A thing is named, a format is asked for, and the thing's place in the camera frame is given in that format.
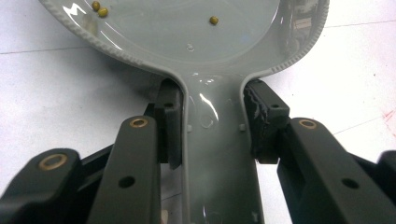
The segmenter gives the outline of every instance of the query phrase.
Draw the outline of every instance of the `water droplet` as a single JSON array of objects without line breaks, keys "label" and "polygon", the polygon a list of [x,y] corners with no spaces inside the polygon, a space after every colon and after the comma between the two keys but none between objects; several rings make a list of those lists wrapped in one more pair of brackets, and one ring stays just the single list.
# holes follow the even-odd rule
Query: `water droplet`
[{"label": "water droplet", "polygon": [[194,46],[192,44],[187,44],[187,50],[189,52],[193,52],[194,51]]}]

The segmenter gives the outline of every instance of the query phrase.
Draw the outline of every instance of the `large gray ladle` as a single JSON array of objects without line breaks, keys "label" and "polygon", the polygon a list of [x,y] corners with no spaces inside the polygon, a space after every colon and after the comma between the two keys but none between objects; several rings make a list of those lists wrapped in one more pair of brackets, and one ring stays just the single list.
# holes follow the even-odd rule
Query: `large gray ladle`
[{"label": "large gray ladle", "polygon": [[91,0],[40,1],[95,48],[183,90],[183,223],[263,223],[242,90],[305,56],[329,0],[100,0],[104,18]]}]

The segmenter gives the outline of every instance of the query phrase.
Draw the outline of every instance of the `brass ring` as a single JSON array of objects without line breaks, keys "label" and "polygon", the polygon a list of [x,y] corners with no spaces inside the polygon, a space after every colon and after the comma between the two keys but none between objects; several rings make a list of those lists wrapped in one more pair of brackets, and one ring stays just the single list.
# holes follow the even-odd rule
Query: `brass ring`
[{"label": "brass ring", "polygon": [[317,124],[309,119],[300,119],[299,121],[300,125],[307,128],[307,129],[316,129],[317,128]]},{"label": "brass ring", "polygon": [[133,119],[131,123],[129,123],[133,128],[143,128],[148,125],[148,121],[146,119]]},{"label": "brass ring", "polygon": [[[59,161],[56,161],[55,163],[50,164],[50,165],[47,164],[47,162],[49,160],[52,160],[52,159],[55,159],[55,158],[59,159]],[[54,170],[54,169],[64,165],[66,163],[66,161],[67,161],[67,156],[66,155],[64,155],[64,154],[52,154],[52,155],[49,155],[48,157],[44,158],[38,164],[38,167],[41,170],[44,170],[44,171]]]}]

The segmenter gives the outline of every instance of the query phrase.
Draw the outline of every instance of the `white tabletop surface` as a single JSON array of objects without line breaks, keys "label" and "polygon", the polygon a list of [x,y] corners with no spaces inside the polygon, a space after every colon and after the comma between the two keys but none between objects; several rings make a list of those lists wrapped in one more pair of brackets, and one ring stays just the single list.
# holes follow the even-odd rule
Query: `white tabletop surface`
[{"label": "white tabletop surface", "polygon": [[[141,115],[161,77],[120,63],[66,30],[38,1],[0,0],[0,193],[33,156],[81,158]],[[396,149],[396,2],[331,1],[325,29],[291,68],[263,78],[292,118],[316,119],[348,150],[376,161]],[[290,223],[275,165],[258,165],[267,223]],[[163,169],[163,207],[178,223],[177,175]]]}]

